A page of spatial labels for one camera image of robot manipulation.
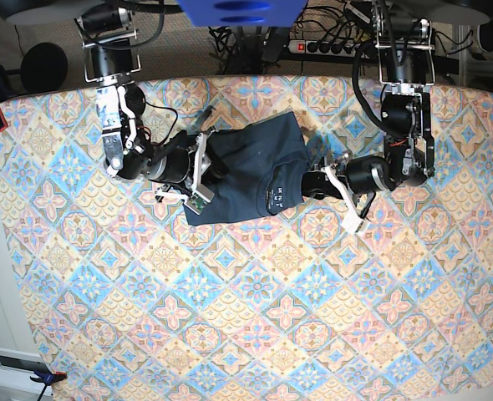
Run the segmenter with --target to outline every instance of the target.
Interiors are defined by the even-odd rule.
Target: table
[[[361,83],[379,108],[381,87]],[[379,152],[349,80],[144,82],[184,128],[292,110],[313,158]],[[493,94],[432,88],[437,176],[382,194],[363,236],[340,201],[189,227],[103,172],[93,89],[2,104],[0,210],[55,399],[389,400],[493,383]],[[163,137],[173,115],[147,108]]]

